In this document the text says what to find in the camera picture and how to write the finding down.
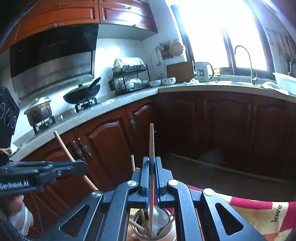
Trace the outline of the thin wooden chopstick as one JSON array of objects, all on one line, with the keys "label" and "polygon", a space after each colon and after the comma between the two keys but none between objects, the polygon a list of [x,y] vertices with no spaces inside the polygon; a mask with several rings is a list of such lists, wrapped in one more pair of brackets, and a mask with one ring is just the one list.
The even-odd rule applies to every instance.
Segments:
[{"label": "thin wooden chopstick", "polygon": [[135,221],[133,221],[131,218],[129,218],[128,221],[129,221],[129,223],[131,223],[133,226],[135,226],[141,232],[144,232],[145,231],[145,229],[141,225],[139,225],[138,223],[136,223]]}]

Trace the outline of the white plastic rice spoon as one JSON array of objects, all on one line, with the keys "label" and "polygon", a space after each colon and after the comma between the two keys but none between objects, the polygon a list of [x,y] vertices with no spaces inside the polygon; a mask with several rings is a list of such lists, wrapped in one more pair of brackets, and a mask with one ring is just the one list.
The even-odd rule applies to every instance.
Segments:
[{"label": "white plastic rice spoon", "polygon": [[151,213],[150,208],[147,210],[149,221],[147,222],[147,227],[151,237],[156,237],[158,231],[167,225],[169,222],[169,215],[166,211],[161,208],[154,206],[153,208],[153,223],[151,223]]}]

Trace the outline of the brown wooden chopstick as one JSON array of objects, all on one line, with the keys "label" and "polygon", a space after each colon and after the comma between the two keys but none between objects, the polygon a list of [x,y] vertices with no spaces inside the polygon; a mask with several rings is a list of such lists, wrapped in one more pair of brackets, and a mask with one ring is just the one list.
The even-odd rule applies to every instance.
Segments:
[{"label": "brown wooden chopstick", "polygon": [[[54,134],[56,140],[59,142],[59,144],[60,144],[61,148],[63,149],[64,153],[69,158],[69,160],[71,162],[75,162],[75,159],[70,154],[69,150],[65,146],[65,144],[62,141],[61,137],[59,136],[58,132],[54,131],[53,134]],[[88,184],[88,186],[91,188],[92,191],[98,190],[97,187],[92,183],[92,181],[86,175],[83,176],[83,179],[85,180],[85,182]]]}]

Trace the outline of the dark wooden kitchen cabinets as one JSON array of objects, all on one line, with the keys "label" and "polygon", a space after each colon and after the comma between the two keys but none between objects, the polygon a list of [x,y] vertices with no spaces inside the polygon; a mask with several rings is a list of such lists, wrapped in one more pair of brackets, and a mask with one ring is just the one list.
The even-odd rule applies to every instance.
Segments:
[{"label": "dark wooden kitchen cabinets", "polygon": [[295,103],[234,92],[171,92],[130,103],[63,134],[70,152],[88,164],[101,191],[113,190],[149,154],[154,125],[157,156],[295,180]]}]

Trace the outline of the chrome kitchen faucet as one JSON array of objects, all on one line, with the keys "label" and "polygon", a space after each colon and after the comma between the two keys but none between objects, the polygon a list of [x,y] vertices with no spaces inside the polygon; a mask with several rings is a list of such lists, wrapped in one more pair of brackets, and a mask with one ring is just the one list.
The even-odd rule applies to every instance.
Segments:
[{"label": "chrome kitchen faucet", "polygon": [[[237,50],[244,50],[244,55],[242,57],[237,56]],[[242,46],[242,45],[237,45],[234,48],[234,56],[235,56],[235,61],[236,61],[236,67],[238,68],[248,68],[250,70],[250,83],[252,85],[256,84],[257,81],[257,76],[255,75],[254,71],[253,71],[253,67],[252,67],[252,61],[251,61],[251,57],[250,57],[250,53],[248,52],[248,50]]]}]

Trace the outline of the white steel utensil jar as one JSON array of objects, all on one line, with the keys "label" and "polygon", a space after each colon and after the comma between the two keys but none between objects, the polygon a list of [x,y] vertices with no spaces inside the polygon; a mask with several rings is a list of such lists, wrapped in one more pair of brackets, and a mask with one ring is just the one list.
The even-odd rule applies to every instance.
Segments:
[{"label": "white steel utensil jar", "polygon": [[131,223],[132,231],[139,240],[177,240],[174,211],[171,213],[167,209],[154,206],[153,221],[152,236]]}]

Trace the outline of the steel cooking pot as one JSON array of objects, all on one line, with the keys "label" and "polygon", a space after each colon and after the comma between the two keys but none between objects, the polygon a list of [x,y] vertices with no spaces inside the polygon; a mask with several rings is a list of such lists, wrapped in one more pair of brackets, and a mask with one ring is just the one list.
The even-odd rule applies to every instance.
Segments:
[{"label": "steel cooking pot", "polygon": [[34,99],[32,104],[24,111],[30,126],[36,126],[52,116],[50,102],[51,99],[47,96]]}]

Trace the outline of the colourful patterned towel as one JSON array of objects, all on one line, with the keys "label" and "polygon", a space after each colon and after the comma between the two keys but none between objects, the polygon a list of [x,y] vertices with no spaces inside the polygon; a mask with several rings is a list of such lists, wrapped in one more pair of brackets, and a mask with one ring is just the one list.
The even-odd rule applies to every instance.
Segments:
[{"label": "colourful patterned towel", "polygon": [[267,240],[295,240],[294,201],[258,201],[218,195]]}]

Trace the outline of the black wok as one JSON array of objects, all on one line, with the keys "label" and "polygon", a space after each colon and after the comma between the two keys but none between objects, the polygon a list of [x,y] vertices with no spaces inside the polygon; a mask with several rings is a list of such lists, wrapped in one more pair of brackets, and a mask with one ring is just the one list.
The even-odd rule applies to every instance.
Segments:
[{"label": "black wok", "polygon": [[101,77],[93,80],[90,85],[78,85],[76,89],[71,90],[63,96],[63,99],[70,104],[79,104],[93,99],[100,90]]}]

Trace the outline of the black dish rack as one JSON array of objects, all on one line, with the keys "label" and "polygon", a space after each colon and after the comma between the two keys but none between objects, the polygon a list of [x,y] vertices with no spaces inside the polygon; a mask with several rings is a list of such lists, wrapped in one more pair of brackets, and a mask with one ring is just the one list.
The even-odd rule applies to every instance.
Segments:
[{"label": "black dish rack", "polygon": [[120,57],[114,60],[109,87],[116,96],[135,92],[149,86],[151,76],[142,58]]}]

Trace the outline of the steel range hood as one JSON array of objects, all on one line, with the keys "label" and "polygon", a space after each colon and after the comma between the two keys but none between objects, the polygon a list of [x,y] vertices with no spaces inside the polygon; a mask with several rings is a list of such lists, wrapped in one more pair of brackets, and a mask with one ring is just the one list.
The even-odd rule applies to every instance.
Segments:
[{"label": "steel range hood", "polygon": [[97,24],[57,27],[10,47],[10,70],[19,99],[59,82],[94,74]]}]

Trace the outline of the white electric kettle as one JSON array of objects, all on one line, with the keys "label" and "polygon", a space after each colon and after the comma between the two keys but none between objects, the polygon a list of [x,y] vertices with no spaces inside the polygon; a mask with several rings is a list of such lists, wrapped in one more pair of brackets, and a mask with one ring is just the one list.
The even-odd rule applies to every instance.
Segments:
[{"label": "white electric kettle", "polygon": [[199,82],[209,82],[214,76],[213,67],[209,62],[196,62],[194,68],[194,78]]}]

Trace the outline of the wooden cutting board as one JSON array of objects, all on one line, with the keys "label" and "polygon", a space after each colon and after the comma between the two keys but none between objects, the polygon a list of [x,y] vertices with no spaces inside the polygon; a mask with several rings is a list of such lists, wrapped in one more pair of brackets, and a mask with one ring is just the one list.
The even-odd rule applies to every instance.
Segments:
[{"label": "wooden cutting board", "polygon": [[192,61],[181,62],[166,66],[167,78],[176,78],[176,83],[189,82],[194,78]]}]

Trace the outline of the white plastic basin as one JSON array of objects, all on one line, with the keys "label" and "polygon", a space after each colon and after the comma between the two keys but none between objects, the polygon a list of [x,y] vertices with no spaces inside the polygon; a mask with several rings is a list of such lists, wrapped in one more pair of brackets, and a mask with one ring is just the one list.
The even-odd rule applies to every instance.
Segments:
[{"label": "white plastic basin", "polygon": [[277,85],[288,91],[289,94],[296,95],[296,78],[282,73],[274,72]]}]

